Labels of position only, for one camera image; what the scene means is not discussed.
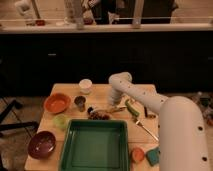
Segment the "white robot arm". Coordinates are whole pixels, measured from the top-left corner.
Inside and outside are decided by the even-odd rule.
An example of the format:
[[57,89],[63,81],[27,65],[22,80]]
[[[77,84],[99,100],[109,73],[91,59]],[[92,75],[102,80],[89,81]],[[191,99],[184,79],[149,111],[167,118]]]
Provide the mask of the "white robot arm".
[[128,72],[113,74],[108,81],[110,105],[118,105],[127,94],[158,115],[159,171],[211,171],[202,113],[192,100],[139,88]]

